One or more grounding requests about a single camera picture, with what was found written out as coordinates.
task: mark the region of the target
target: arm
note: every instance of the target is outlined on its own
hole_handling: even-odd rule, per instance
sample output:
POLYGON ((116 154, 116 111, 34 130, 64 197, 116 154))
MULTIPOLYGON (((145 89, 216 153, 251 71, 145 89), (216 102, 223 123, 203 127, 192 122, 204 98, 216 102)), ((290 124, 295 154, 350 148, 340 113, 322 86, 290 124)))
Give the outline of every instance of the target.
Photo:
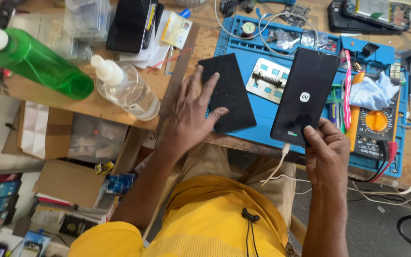
POLYGON ((307 175, 312 182, 309 225, 303 257, 347 257, 347 167, 350 140, 329 120, 304 129, 307 175))
POLYGON ((203 67, 199 65, 195 74, 182 82, 159 147, 111 221, 124 221, 145 230, 175 163, 191 147, 200 143, 212 131, 218 119, 228 112, 228 109, 219 107, 205 119, 207 105, 220 74, 214 74, 201 92, 202 71, 203 67))

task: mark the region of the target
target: green plastic bottle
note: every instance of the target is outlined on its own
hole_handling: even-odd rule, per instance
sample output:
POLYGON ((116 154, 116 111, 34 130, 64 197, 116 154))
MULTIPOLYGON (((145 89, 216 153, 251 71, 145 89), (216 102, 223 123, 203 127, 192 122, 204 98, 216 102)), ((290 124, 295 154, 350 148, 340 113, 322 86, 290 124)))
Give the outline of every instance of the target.
POLYGON ((0 29, 0 67, 76 100, 86 98, 94 88, 87 74, 16 28, 0 29))

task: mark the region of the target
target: hand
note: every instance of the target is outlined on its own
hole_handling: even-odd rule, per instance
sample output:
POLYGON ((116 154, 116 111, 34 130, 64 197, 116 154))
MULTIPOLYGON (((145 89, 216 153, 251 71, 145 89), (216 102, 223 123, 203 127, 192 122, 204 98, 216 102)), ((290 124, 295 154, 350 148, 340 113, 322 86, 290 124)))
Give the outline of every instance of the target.
POLYGON ((229 110, 218 107, 206 119, 207 105, 213 90, 220 78, 215 73, 209 81, 201 86, 204 67, 198 65, 195 73, 182 82, 174 104, 169 124, 160 147, 168 149, 174 158, 180 158, 196 144, 200 143, 213 130, 215 123, 229 110))
POLYGON ((347 193, 350 140, 332 122, 320 118, 317 130, 304 128, 307 175, 314 189, 347 193))

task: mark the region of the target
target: black earphone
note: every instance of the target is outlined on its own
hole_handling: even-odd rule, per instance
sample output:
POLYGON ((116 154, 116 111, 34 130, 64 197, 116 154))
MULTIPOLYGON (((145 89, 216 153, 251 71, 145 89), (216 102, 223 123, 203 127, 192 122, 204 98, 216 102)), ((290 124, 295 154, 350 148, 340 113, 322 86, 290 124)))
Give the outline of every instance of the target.
POLYGON ((242 209, 242 217, 245 218, 245 219, 250 220, 252 223, 259 220, 259 216, 249 214, 248 211, 247 211, 247 208, 242 209))
POLYGON ((256 242, 255 242, 255 234, 253 232, 253 223, 259 220, 258 215, 251 215, 248 213, 247 208, 242 209, 242 217, 244 219, 248 219, 248 228, 247 228, 247 238, 246 238, 246 245, 247 245, 247 257, 249 257, 248 253, 248 232, 250 231, 250 224, 252 225, 252 237, 253 237, 253 246, 255 247, 256 257, 259 257, 258 250, 256 250, 256 242))

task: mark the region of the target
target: blue silicone repair mat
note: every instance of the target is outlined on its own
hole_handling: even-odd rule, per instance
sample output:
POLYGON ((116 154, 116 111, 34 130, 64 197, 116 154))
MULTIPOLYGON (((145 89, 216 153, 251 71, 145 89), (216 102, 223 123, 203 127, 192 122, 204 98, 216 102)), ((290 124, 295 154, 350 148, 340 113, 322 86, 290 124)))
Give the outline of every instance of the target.
MULTIPOLYGON (((241 35, 242 24, 248 21, 253 22, 255 25, 258 25, 259 20, 241 16, 241 15, 236 15, 235 17, 226 18, 223 21, 223 26, 226 28, 226 30, 232 32, 233 34, 241 35)), ((266 22, 262 21, 261 25, 265 26, 266 22)), ((283 24, 279 24, 275 22, 271 22, 271 24, 268 26, 268 29, 274 30, 277 28, 281 28, 286 32, 298 32, 299 34, 301 34, 304 31, 304 29, 302 28, 287 26, 287 25, 283 25, 283 24)), ((268 38, 269 37, 268 30, 266 29, 265 31, 263 31, 262 35, 263 35, 263 38, 265 39, 268 38)), ((328 39, 332 39, 336 41, 336 51, 337 52, 331 52, 328 50, 320 50, 320 49, 319 51, 338 55, 338 52, 342 47, 341 38, 338 36, 334 36, 334 35, 328 35, 328 39)), ((357 43, 360 42, 361 44, 367 43, 362 40, 357 40, 357 39, 354 39, 354 40, 357 43)), ((300 44, 300 42, 297 42, 296 44, 294 44, 294 47, 292 49, 288 49, 288 50, 283 50, 281 48, 278 48, 276 46, 276 42, 270 43, 270 46, 272 49, 276 51, 280 51, 283 54, 294 56, 294 51, 299 46, 302 46, 302 45, 300 44)), ((381 47, 381 50, 378 52, 379 60, 380 61, 384 60, 383 63, 390 62, 392 64, 394 62, 394 48, 385 46, 385 45, 380 45, 380 44, 379 46, 381 47)), ((282 57, 282 56, 274 55, 273 53, 269 52, 269 50, 262 43, 261 38, 259 36, 253 38, 252 40, 241 40, 238 38, 232 38, 227 33, 221 31, 219 39, 218 39, 218 43, 215 49, 214 56, 220 56, 220 55, 231 54, 231 53, 235 53, 236 55, 237 62, 238 62, 238 65, 241 71, 241 75, 242 75, 242 78, 245 84, 250 78, 251 73, 256 64, 256 61, 259 58, 265 58, 269 61, 285 66, 287 68, 290 68, 293 62, 293 58, 282 57)), ((372 62, 369 62, 369 64, 370 65, 366 66, 366 72, 368 73, 377 73, 377 69, 372 67, 372 65, 380 66, 380 68, 382 65, 381 63, 378 63, 378 62, 375 62, 374 64, 372 62)), ((385 72, 387 75, 389 75, 389 68, 387 68, 385 72)), ((345 73, 346 73, 345 69, 339 68, 334 78, 334 84, 342 84, 342 80, 345 78, 345 73)), ((397 151, 395 162, 385 172, 385 174, 391 175, 394 177, 400 177, 401 172, 402 172, 402 154, 403 154, 404 137, 405 137, 407 96, 408 96, 407 86, 403 86, 401 90, 400 104, 399 104, 399 116, 400 117, 398 118, 399 122, 397 124, 397 129, 396 129, 396 141, 398 143, 399 149, 397 151)), ((277 112, 278 105, 262 97, 256 96, 252 93, 248 93, 248 98, 250 100, 250 104, 252 106, 252 109, 253 109, 253 112, 256 118, 256 122, 258 125, 251 127, 251 128, 247 128, 247 129, 233 131, 227 134, 234 136, 234 137, 246 139, 249 141, 254 141, 257 143, 267 144, 267 145, 277 147, 277 148, 283 147, 284 145, 283 142, 274 140, 270 137, 270 130, 272 127, 272 123, 274 122, 274 117, 277 112)), ((328 118, 328 109, 326 107, 323 109, 322 116, 325 118, 328 118)), ((305 154, 305 149, 297 145, 292 145, 290 151, 294 151, 299 154, 305 154)), ((379 166, 381 165, 381 161, 370 160, 367 158, 352 155, 350 156, 349 164, 353 167, 358 167, 358 168, 376 172, 379 166)))

